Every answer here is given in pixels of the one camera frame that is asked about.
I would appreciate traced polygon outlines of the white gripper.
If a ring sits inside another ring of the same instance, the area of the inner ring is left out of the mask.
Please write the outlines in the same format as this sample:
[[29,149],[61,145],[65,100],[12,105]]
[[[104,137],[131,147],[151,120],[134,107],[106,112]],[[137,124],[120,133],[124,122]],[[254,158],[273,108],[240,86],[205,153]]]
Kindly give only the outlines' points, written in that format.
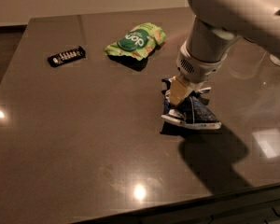
[[[169,91],[171,105],[179,106],[194,91],[191,83],[203,83],[217,72],[227,57],[228,46],[225,43],[213,44],[211,50],[206,52],[206,45],[203,45],[199,51],[203,53],[202,58],[194,55],[188,41],[181,46],[176,60],[179,75],[171,78]],[[205,87],[196,93],[207,94],[210,90],[211,87]]]

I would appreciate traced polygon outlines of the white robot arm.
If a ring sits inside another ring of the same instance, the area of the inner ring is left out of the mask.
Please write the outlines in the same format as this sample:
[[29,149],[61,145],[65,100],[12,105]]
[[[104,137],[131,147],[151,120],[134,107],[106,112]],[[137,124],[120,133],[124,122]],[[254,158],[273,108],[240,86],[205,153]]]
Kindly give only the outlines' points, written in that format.
[[280,0],[188,0],[195,15],[180,48],[169,101],[178,106],[220,67],[232,44],[244,37],[280,60]]

